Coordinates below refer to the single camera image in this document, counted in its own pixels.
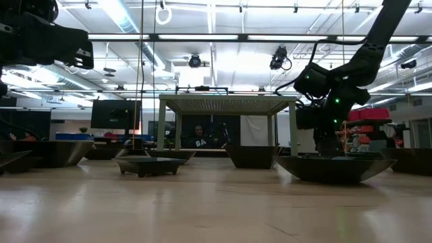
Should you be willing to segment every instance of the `tv screen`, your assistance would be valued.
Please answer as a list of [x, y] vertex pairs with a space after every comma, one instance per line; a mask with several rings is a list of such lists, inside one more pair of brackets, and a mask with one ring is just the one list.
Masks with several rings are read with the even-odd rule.
[[137, 130], [140, 128], [141, 101], [136, 102], [136, 110], [135, 115], [135, 101], [93, 101], [91, 128]]

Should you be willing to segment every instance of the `black monitor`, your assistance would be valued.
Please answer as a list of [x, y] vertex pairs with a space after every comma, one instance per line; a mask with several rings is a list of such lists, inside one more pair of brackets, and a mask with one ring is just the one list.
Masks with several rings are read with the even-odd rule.
[[135, 102], [93, 101], [91, 128], [138, 130], [140, 128], [141, 101], [136, 102], [136, 115]]

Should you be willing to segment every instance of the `support column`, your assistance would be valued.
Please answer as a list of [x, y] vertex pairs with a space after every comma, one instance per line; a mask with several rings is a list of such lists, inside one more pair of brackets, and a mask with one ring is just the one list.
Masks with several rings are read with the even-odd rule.
[[177, 119], [175, 121], [175, 151], [180, 150], [180, 138], [182, 135], [182, 114], [177, 112]]
[[296, 103], [290, 102], [290, 136], [291, 136], [291, 156], [298, 155], [298, 138], [297, 138], [297, 119]]
[[166, 100], [160, 100], [159, 103], [159, 125], [157, 128], [157, 150], [163, 151], [165, 145], [165, 114], [166, 114]]
[[273, 119], [271, 115], [267, 116], [267, 133], [268, 133], [268, 145], [273, 146]]

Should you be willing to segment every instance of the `black robotic arm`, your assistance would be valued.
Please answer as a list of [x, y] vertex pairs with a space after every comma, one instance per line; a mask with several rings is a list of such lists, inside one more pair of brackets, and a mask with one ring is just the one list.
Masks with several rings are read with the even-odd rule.
[[[322, 155], [334, 155], [341, 151], [335, 131], [355, 103], [364, 105], [371, 98], [366, 86], [375, 80], [382, 62], [385, 47], [398, 27], [411, 0], [384, 0], [366, 38], [359, 42], [319, 40], [315, 43], [309, 64], [295, 80], [276, 89], [275, 93], [294, 83], [294, 88], [312, 101], [309, 107], [301, 105], [296, 110], [299, 129], [314, 129], [317, 150]], [[345, 65], [333, 70], [313, 63], [315, 51], [320, 43], [361, 45], [353, 58]]]

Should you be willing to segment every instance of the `ceiling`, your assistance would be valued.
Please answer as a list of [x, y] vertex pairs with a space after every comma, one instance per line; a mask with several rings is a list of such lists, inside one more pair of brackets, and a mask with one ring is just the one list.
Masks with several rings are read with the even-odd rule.
[[[132, 18], [139, 24], [141, 19], [141, 1], [120, 0], [128, 7]], [[120, 33], [121, 29], [111, 16], [98, 4], [91, 1], [92, 9], [86, 9], [86, 0], [60, 0], [59, 17], [55, 23], [65, 27], [79, 28], [90, 33]], [[421, 1], [423, 11], [417, 10], [417, 3], [412, 1], [410, 9], [398, 26], [395, 35], [430, 35], [432, 26], [432, 0]], [[294, 5], [298, 4], [298, 13], [294, 13]], [[356, 3], [359, 3], [360, 12], [355, 12]], [[254, 33], [254, 34], [366, 34], [374, 22], [382, 0], [345, 0], [342, 10], [340, 0], [180, 0], [165, 1], [165, 6], [171, 9], [171, 20], [164, 25], [155, 21], [155, 6], [160, 8], [159, 2], [144, 1], [143, 28], [145, 33]], [[167, 11], [159, 13], [160, 20], [165, 20]], [[187, 85], [187, 72], [202, 77], [197, 83], [207, 86], [228, 87], [230, 90], [258, 90], [264, 86], [267, 91], [274, 90], [294, 79], [307, 64], [311, 55], [312, 44], [296, 43], [149, 43], [155, 53], [167, 63], [172, 62], [174, 73], [162, 72], [166, 77], [153, 75], [154, 68], [144, 57], [144, 77], [138, 70], [138, 47], [134, 43], [93, 43], [94, 70], [85, 72], [68, 68], [77, 82], [86, 81], [92, 89], [101, 87], [112, 90], [117, 85], [124, 85], [128, 90], [135, 90], [138, 81], [139, 89], [142, 81], [143, 88], [158, 90], [174, 89], [176, 83]], [[271, 56], [276, 48], [283, 45], [290, 54], [292, 69], [273, 71], [269, 68]], [[386, 57], [396, 55], [407, 45], [392, 45], [387, 48]], [[359, 46], [341, 47], [333, 45], [320, 45], [315, 61], [324, 68], [336, 68], [350, 60]], [[199, 54], [207, 66], [190, 71], [187, 66], [191, 54]], [[413, 72], [429, 67], [429, 50], [418, 54], [418, 67], [416, 70], [400, 70], [396, 74], [395, 65], [383, 68], [373, 88], [380, 84], [409, 76]], [[113, 68], [115, 77], [108, 78], [103, 68]], [[415, 86], [413, 79], [398, 82], [384, 90], [399, 92], [406, 86]], [[130, 98], [134, 94], [117, 94], [117, 97]]]

